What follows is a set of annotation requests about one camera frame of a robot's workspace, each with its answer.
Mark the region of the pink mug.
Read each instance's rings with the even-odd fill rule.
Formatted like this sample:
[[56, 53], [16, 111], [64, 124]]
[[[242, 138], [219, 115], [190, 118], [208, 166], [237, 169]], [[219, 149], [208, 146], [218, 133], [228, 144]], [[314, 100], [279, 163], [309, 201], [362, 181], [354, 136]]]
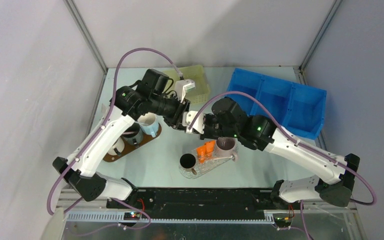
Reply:
[[218, 157], [232, 158], [234, 162], [239, 159], [238, 144], [233, 137], [219, 137], [215, 141], [214, 152]]

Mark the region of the orange toothpaste tube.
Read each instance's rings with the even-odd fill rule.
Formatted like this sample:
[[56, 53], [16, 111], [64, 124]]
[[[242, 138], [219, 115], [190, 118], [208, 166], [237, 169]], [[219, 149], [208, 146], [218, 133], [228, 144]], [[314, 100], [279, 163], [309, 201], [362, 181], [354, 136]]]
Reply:
[[200, 164], [203, 164], [206, 161], [207, 147], [202, 145], [196, 148], [197, 159]]
[[216, 144], [215, 140], [207, 141], [204, 144], [204, 147], [205, 147], [205, 157], [206, 158], [211, 158], [213, 156], [215, 144]]

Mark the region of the blue plastic divided bin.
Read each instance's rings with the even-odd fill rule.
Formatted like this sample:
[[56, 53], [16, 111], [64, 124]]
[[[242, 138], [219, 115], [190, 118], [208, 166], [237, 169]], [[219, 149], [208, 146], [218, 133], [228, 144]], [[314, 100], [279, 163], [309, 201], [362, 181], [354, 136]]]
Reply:
[[236, 68], [228, 91], [246, 93], [291, 133], [315, 140], [325, 121], [327, 91], [273, 76]]

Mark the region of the clear textured oval tray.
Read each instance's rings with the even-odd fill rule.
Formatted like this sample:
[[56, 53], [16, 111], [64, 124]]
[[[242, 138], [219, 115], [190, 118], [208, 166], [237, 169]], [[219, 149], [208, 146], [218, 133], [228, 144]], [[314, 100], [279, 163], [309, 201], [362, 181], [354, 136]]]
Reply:
[[215, 168], [219, 167], [220, 165], [222, 165], [228, 161], [222, 161], [222, 160], [209, 161], [209, 162], [205, 162], [204, 164], [201, 164], [201, 165], [197, 165], [197, 163], [196, 163], [194, 166], [194, 169], [197, 172], [196, 175], [194, 175], [190, 171], [186, 171], [186, 170], [182, 169], [180, 164], [179, 164], [179, 171], [187, 179], [197, 179], [197, 178], [201, 177], [202, 175], [214, 170]]

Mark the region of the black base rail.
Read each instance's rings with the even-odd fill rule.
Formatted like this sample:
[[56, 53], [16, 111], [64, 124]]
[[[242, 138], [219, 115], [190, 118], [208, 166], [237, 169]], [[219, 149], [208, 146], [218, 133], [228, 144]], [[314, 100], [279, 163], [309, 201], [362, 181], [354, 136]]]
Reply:
[[166, 188], [140, 187], [125, 203], [144, 210], [152, 220], [241, 221], [264, 220], [265, 211], [300, 209], [270, 188]]

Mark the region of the yellow perforated plastic basket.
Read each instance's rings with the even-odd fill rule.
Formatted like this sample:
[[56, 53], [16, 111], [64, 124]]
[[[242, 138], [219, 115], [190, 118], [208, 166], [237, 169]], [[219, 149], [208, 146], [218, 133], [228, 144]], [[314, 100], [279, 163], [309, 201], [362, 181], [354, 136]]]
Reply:
[[[205, 104], [209, 100], [211, 90], [207, 82], [204, 67], [202, 65], [192, 65], [180, 67], [179, 70], [185, 80], [192, 80], [195, 83], [195, 87], [188, 90], [185, 94], [185, 99], [189, 100], [192, 105]], [[174, 84], [171, 85], [173, 82], [169, 80], [164, 89], [167, 98], [174, 99], [176, 97], [175, 85], [176, 82], [180, 80], [180, 77], [175, 69], [164, 70], [163, 73], [174, 81]]]

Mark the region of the dark grey mug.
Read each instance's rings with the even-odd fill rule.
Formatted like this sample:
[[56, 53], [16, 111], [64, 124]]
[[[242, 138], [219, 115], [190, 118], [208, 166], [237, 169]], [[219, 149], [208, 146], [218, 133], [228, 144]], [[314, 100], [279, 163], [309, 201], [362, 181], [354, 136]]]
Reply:
[[134, 123], [125, 132], [137, 132], [136, 134], [121, 136], [129, 145], [137, 147], [143, 141], [144, 133], [138, 123]]

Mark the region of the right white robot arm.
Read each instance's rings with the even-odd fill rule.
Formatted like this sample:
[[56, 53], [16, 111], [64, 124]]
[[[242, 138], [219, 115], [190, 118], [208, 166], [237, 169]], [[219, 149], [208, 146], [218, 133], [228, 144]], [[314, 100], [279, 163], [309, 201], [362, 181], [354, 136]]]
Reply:
[[251, 150], [266, 151], [307, 169], [313, 176], [298, 180], [278, 180], [271, 192], [271, 204], [284, 209], [301, 200], [317, 200], [347, 207], [355, 183], [360, 158], [332, 154], [293, 135], [265, 115], [247, 115], [230, 97], [217, 100], [211, 113], [198, 112], [193, 126], [202, 127], [201, 139], [228, 137]]

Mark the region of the light blue mug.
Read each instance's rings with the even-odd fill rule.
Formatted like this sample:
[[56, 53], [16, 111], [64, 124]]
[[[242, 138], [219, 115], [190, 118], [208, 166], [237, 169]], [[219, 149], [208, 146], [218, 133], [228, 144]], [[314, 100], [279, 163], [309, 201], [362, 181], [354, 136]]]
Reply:
[[154, 113], [148, 112], [141, 115], [137, 119], [137, 123], [140, 125], [142, 131], [153, 138], [157, 136], [159, 130], [159, 123], [157, 116]]

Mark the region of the white ribbed mug black rim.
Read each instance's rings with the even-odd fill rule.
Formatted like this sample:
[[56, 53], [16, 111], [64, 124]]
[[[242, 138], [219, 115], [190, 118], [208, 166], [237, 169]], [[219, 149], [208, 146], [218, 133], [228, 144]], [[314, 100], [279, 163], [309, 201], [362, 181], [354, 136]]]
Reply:
[[117, 141], [110, 147], [110, 149], [108, 150], [107, 153], [110, 156], [121, 157], [124, 148], [125, 148], [125, 143], [124, 143], [123, 139], [121, 137], [119, 137], [117, 139]]

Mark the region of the brown mug black inside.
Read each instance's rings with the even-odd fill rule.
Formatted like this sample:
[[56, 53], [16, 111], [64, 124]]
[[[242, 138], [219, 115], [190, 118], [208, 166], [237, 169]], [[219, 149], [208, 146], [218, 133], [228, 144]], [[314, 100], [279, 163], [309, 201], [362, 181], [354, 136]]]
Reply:
[[194, 175], [197, 174], [196, 170], [194, 169], [196, 162], [196, 157], [191, 153], [185, 153], [179, 159], [179, 163], [182, 169], [192, 172]]

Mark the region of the brown wooden oval tray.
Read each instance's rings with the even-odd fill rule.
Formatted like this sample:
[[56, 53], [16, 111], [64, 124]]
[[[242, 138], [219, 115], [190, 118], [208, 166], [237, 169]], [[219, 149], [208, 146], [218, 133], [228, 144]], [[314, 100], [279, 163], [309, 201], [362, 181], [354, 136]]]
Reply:
[[151, 135], [148, 134], [143, 134], [142, 141], [137, 144], [130, 144], [126, 139], [124, 139], [122, 136], [120, 136], [117, 140], [116, 147], [121, 146], [124, 147], [123, 150], [120, 152], [120, 155], [117, 155], [116, 151], [114, 150], [113, 147], [110, 148], [110, 150], [106, 153], [106, 155], [103, 157], [103, 160], [108, 163], [115, 162], [126, 155], [138, 150], [139, 148], [143, 147], [144, 145], [150, 143], [151, 141], [155, 140], [158, 138], [162, 133], [162, 126], [159, 123], [158, 124], [158, 131], [156, 134], [156, 137], [152, 137]]

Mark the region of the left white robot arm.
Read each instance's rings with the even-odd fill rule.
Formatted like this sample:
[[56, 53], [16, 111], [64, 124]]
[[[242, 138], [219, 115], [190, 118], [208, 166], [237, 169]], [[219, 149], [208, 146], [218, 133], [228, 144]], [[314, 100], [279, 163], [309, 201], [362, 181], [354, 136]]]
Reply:
[[136, 82], [135, 89], [130, 86], [116, 89], [106, 116], [94, 131], [70, 156], [53, 161], [55, 170], [86, 202], [111, 198], [118, 199], [125, 208], [136, 206], [138, 194], [133, 191], [132, 183], [100, 174], [97, 168], [121, 135], [142, 115], [156, 114], [174, 129], [182, 128], [183, 115], [190, 106], [185, 95], [195, 83], [191, 79], [175, 81], [176, 94], [167, 96], [164, 89], [169, 79], [163, 72], [148, 69]]

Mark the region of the clear textured plastic box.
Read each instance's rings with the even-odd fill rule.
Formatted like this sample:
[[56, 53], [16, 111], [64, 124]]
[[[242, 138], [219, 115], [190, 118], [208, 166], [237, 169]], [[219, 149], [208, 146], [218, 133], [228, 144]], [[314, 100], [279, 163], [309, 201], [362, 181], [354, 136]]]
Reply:
[[216, 141], [211, 140], [205, 142], [203, 145], [195, 148], [191, 152], [195, 155], [196, 164], [198, 166], [214, 158]]

